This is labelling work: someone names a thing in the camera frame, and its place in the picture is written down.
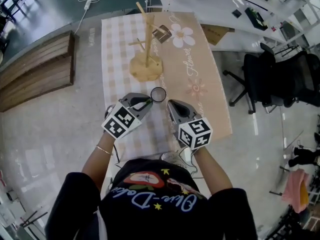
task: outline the wooden dowel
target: wooden dowel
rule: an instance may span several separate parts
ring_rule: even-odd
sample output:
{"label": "wooden dowel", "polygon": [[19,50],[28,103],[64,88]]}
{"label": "wooden dowel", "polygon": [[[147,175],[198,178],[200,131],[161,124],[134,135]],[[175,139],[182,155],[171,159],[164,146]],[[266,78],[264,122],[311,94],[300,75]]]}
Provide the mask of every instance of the wooden dowel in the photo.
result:
{"label": "wooden dowel", "polygon": [[128,46],[140,45],[140,44],[145,44],[145,43],[146,43],[146,41],[130,42],[130,43],[128,43]]}
{"label": "wooden dowel", "polygon": [[138,6],[140,12],[142,13],[142,16],[147,20],[147,15],[146,15],[144,9],[141,7],[140,3],[136,2],[135,4],[136,4],[136,6]]}
{"label": "wooden dowel", "polygon": [[149,56],[149,58],[150,58],[157,66],[159,65],[159,63],[156,62],[151,56]]}
{"label": "wooden dowel", "polygon": [[155,22],[155,15],[149,13],[147,15],[147,20],[145,21],[145,57],[144,57],[144,65],[148,68],[148,58],[150,56],[150,48],[151,48],[151,40],[152,40],[152,24]]}
{"label": "wooden dowel", "polygon": [[163,30],[162,28],[154,25],[154,24],[150,24],[152,27],[154,27],[155,29],[159,30],[162,34],[167,34],[167,31]]}
{"label": "wooden dowel", "polygon": [[142,50],[144,51],[145,50],[145,48],[143,47],[143,45],[141,44],[142,42],[140,42],[140,40],[139,40],[139,38],[137,38],[137,40],[138,40],[138,44],[140,45],[140,47],[142,48]]}
{"label": "wooden dowel", "polygon": [[147,21],[147,15],[144,11],[144,9],[141,7],[140,3],[139,2],[136,2],[136,6],[138,6],[140,12],[142,13],[142,16],[144,17],[145,21],[147,24],[151,25],[152,27],[154,27],[155,29],[159,30],[162,34],[166,34],[167,32],[165,30],[163,30],[162,28],[154,25],[154,24],[150,24],[148,21]]}

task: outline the bracelet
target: bracelet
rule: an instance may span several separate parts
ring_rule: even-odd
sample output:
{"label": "bracelet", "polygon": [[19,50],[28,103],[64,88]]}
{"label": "bracelet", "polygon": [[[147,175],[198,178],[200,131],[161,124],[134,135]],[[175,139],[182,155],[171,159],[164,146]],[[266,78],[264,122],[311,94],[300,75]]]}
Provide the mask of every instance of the bracelet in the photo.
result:
{"label": "bracelet", "polygon": [[112,153],[109,153],[108,151],[105,151],[103,148],[99,147],[98,145],[95,145],[95,146],[96,146],[98,149],[100,149],[101,151],[107,153],[107,154],[110,155],[110,156],[113,156],[113,155],[114,155],[114,154],[112,154]]}

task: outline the pink cloth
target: pink cloth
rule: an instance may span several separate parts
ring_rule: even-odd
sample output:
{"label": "pink cloth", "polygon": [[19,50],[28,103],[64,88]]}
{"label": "pink cloth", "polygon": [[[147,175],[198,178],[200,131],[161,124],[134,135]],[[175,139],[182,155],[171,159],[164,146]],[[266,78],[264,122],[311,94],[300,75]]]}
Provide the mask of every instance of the pink cloth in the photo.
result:
{"label": "pink cloth", "polygon": [[296,213],[302,212],[307,207],[306,204],[300,204],[300,188],[302,182],[307,186],[308,177],[309,174],[305,173],[303,169],[289,173],[289,178],[282,194],[282,200],[292,205]]}

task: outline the tiled floor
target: tiled floor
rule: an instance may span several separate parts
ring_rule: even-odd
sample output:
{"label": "tiled floor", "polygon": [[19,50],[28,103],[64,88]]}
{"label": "tiled floor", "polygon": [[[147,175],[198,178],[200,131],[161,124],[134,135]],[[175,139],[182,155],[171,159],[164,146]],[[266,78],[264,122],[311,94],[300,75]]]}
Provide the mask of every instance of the tiled floor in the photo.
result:
{"label": "tiled floor", "polygon": [[[40,207],[50,210],[66,174],[82,169],[102,134],[101,23],[84,24],[78,34],[75,84],[1,114],[1,169],[29,212]],[[214,58],[220,72],[228,69],[241,75],[244,54],[215,52]],[[242,87],[233,78],[221,78],[228,100],[240,93]],[[279,196],[269,194],[283,191],[286,182],[279,166],[285,164],[283,154],[289,154],[291,147],[284,151],[284,137],[289,145],[303,131],[301,143],[314,147],[319,109],[297,103],[266,114],[258,104],[257,113],[249,115],[243,98],[229,111],[233,134],[208,149],[233,186],[247,191],[256,225],[271,226],[287,207]],[[43,217],[40,226],[47,219]]]}
{"label": "tiled floor", "polygon": [[[84,18],[124,9],[129,12],[132,8],[137,8],[136,2],[145,5],[145,0],[100,0],[91,4]],[[161,2],[152,0],[152,4],[160,5]],[[4,36],[10,39],[10,43],[1,66],[34,41],[79,21],[85,12],[85,2],[78,0],[25,0],[25,4],[20,6],[26,16],[18,11],[14,15],[17,23],[14,25],[8,22]]]}

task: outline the wooden base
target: wooden base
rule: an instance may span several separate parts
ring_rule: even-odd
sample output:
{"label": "wooden base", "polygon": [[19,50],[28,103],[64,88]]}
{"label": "wooden base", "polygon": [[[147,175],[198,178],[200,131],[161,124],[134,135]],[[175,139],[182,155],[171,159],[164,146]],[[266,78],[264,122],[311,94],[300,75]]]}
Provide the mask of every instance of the wooden base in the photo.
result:
{"label": "wooden base", "polygon": [[145,65],[146,54],[137,53],[130,61],[130,74],[139,82],[156,80],[164,71],[162,60],[158,56],[148,58],[148,67]]}

